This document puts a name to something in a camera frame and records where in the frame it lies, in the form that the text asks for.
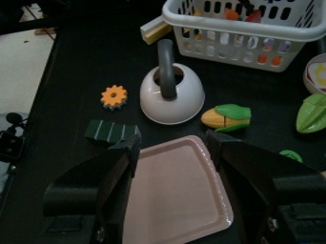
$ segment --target orange gear toy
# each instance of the orange gear toy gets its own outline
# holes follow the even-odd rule
[[[109,109],[120,109],[121,105],[125,104],[127,100],[127,90],[123,86],[113,86],[112,88],[106,88],[105,92],[101,93],[100,102],[102,103],[102,107]]]

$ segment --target kettle handle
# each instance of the kettle handle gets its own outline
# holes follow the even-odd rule
[[[175,57],[172,46],[172,40],[163,39],[157,42],[160,94],[163,98],[169,101],[176,99]]]

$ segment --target white plastic basket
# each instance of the white plastic basket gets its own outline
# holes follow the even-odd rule
[[[167,0],[181,55],[265,71],[283,71],[304,44],[326,34],[326,0],[251,0],[260,23],[225,19],[224,8],[245,19],[236,0]]]

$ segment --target white bowl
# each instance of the white bowl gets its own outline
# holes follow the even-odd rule
[[[311,94],[326,94],[326,53],[315,56],[308,62],[303,73],[303,83]]]

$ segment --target white floor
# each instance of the white floor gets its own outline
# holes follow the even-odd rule
[[[41,18],[37,5],[28,7],[34,16],[22,9],[21,21]],[[10,125],[8,112],[29,113],[53,39],[54,35],[34,35],[34,30],[0,35],[0,131]],[[0,162],[0,196],[6,169],[8,164]]]

